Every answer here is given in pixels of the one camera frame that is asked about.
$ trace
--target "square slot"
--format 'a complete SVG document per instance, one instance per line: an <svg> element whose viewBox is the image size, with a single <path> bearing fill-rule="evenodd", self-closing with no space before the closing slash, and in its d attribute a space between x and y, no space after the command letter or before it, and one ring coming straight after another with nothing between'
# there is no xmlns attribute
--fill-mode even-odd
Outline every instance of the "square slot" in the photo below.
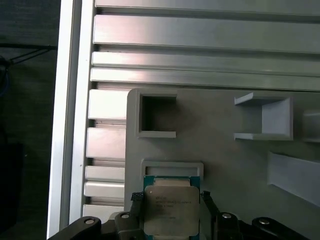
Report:
<svg viewBox="0 0 320 240"><path fill-rule="evenodd" d="M177 93L143 92L138 99L139 138L175 138Z"/></svg>
<svg viewBox="0 0 320 240"><path fill-rule="evenodd" d="M174 132L177 106L173 97L142 96L141 131Z"/></svg>
<svg viewBox="0 0 320 240"><path fill-rule="evenodd" d="M303 141L320 143L320 110L307 110L303 113Z"/></svg>
<svg viewBox="0 0 320 240"><path fill-rule="evenodd" d="M261 111L261 130L259 133L235 133L235 139L293 140L293 104L291 97L272 96L265 92L252 92L243 97L235 98L234 104ZM250 124L257 125L257 122L251 122Z"/></svg>

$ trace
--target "dark background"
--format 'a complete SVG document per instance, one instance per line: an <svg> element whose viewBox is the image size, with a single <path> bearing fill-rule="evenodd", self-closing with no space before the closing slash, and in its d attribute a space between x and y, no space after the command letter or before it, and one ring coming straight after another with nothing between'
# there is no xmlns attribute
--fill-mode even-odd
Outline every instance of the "dark background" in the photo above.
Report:
<svg viewBox="0 0 320 240"><path fill-rule="evenodd" d="M60 4L0 0L0 43L57 46ZM29 51L0 48L0 55L13 58ZM9 90L0 97L0 124L10 142L24 145L25 158L18 221L0 239L46 238L56 66L53 50L9 69Z"/></svg>

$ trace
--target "black object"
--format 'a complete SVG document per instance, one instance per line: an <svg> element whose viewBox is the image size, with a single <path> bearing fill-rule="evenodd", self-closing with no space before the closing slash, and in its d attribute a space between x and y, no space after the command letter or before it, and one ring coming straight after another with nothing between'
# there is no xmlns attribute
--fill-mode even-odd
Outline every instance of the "black object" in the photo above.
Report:
<svg viewBox="0 0 320 240"><path fill-rule="evenodd" d="M22 144L0 144L0 233L17 222L22 181Z"/></svg>
<svg viewBox="0 0 320 240"><path fill-rule="evenodd" d="M101 224L96 217L79 218L49 240L145 240L139 227L144 206L143 192L132 195L130 211ZM207 240L308 240L306 237L268 217L247 224L229 212L220 212L208 191L200 199L201 230Z"/></svg>
<svg viewBox="0 0 320 240"><path fill-rule="evenodd" d="M16 56L10 59L5 59L0 56L0 97L2 97L9 87L9 67L33 59L42 54L48 53L51 50L57 50L57 46L51 45L31 45L31 44L13 44L13 43L0 43L0 48L12 49L33 49L28 53Z"/></svg>

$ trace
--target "black mechanical part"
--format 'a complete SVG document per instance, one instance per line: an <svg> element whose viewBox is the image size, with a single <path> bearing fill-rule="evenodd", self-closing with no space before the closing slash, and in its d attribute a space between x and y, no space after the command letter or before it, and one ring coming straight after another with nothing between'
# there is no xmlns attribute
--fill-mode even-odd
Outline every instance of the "black mechanical part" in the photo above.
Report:
<svg viewBox="0 0 320 240"><path fill-rule="evenodd" d="M82 217L49 240L145 240L140 228L143 220L144 193L132 194L130 211L121 212L101 225L96 217ZM308 240L301 234L268 217L247 224L229 212L220 212L210 196L200 195L201 232L207 240Z"/></svg>
<svg viewBox="0 0 320 240"><path fill-rule="evenodd" d="M277 237L279 240L308 240L280 222L269 217L258 217L252 220L252 226Z"/></svg>
<svg viewBox="0 0 320 240"><path fill-rule="evenodd" d="M101 231L101 220L97 217L79 218L63 230L50 237L50 240L86 240L98 239Z"/></svg>

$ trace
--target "bolt head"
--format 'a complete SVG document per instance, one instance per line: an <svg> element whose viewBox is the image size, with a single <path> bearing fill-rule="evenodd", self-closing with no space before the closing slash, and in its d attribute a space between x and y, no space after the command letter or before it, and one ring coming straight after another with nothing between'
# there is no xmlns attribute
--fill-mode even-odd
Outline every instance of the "bolt head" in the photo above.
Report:
<svg viewBox="0 0 320 240"><path fill-rule="evenodd" d="M269 222L267 219L260 219L260 220L259 220L259 223L262 224L262 225L268 225L268 224L270 224L270 222Z"/></svg>
<svg viewBox="0 0 320 240"><path fill-rule="evenodd" d="M224 219L230 219L230 218L231 218L231 215L230 215L229 213L224 213L224 214L222 214L222 217L223 217Z"/></svg>
<svg viewBox="0 0 320 240"><path fill-rule="evenodd" d="M128 219L129 217L130 217L129 214L127 213L121 215L121 218L123 219Z"/></svg>
<svg viewBox="0 0 320 240"><path fill-rule="evenodd" d="M86 220L84 223L85 223L85 224L93 224L94 222L95 222L95 220L88 219L88 220Z"/></svg>

